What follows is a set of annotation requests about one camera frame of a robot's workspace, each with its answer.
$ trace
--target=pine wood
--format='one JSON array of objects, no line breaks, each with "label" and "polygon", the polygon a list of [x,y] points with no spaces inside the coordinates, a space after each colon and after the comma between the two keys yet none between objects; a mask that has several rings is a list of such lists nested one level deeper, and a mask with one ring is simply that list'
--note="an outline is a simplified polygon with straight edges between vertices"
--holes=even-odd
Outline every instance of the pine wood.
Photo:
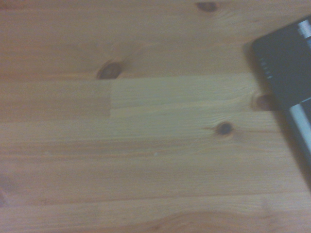
[{"label": "pine wood", "polygon": [[0,232],[310,232],[310,172],[248,48],[310,4],[195,2],[6,1]]}]

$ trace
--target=wooden table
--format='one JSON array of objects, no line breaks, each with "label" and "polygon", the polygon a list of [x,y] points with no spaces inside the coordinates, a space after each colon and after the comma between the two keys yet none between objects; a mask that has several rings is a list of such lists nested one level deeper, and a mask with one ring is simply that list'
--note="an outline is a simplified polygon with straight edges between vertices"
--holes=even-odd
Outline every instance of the wooden table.
[{"label": "wooden table", "polygon": [[0,232],[311,232],[249,50],[311,4],[196,2],[0,0]]}]

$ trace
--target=electronic device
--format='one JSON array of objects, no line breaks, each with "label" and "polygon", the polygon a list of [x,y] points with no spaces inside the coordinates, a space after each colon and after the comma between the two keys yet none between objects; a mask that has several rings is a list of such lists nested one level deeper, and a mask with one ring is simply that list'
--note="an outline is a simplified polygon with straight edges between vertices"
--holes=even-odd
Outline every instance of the electronic device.
[{"label": "electronic device", "polygon": [[252,49],[311,167],[311,15],[255,40]]}]

